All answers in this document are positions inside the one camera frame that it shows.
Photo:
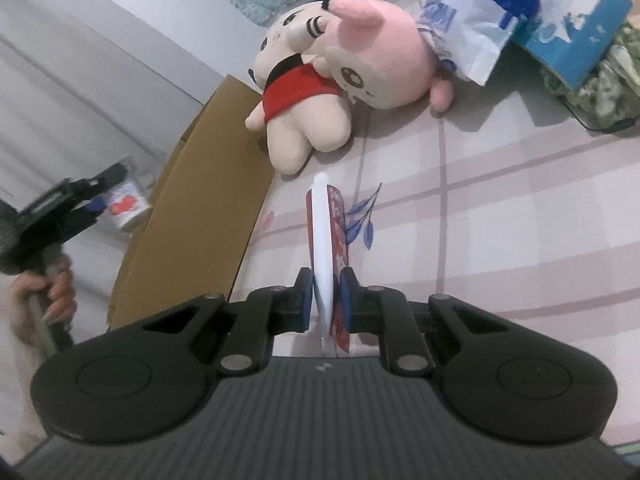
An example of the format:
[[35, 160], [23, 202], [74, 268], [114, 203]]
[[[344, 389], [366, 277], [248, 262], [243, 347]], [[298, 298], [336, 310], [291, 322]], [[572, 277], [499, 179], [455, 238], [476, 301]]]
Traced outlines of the person left hand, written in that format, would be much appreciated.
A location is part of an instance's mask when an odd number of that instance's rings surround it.
[[9, 319], [12, 332], [17, 338], [33, 346], [36, 343], [36, 328], [29, 312], [27, 298], [44, 292], [50, 301], [42, 319], [48, 324], [68, 323], [76, 311], [76, 290], [72, 262], [63, 254], [55, 263], [53, 280], [44, 276], [24, 272], [9, 288]]

